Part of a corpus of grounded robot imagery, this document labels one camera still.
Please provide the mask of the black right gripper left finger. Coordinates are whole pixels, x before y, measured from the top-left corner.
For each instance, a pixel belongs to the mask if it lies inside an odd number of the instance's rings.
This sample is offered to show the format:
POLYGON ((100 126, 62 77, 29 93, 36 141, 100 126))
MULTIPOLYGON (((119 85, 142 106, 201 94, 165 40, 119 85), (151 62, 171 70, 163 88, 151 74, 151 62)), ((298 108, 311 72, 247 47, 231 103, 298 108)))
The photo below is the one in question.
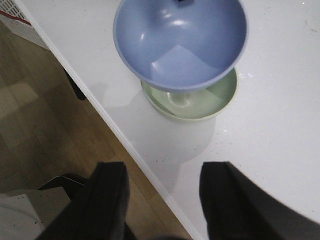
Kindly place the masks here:
POLYGON ((130 190, 123 162, 100 162, 39 240, 122 240, 130 190))

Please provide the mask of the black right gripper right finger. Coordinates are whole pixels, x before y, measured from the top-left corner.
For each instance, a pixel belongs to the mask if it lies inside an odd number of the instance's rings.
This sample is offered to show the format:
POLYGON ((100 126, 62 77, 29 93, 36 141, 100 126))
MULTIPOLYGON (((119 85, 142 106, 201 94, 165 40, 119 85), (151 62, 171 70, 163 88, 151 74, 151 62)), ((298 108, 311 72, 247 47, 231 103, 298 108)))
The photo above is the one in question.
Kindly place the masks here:
POLYGON ((199 197, 210 240, 318 240, 320 225, 279 202, 230 162, 204 162, 199 197))

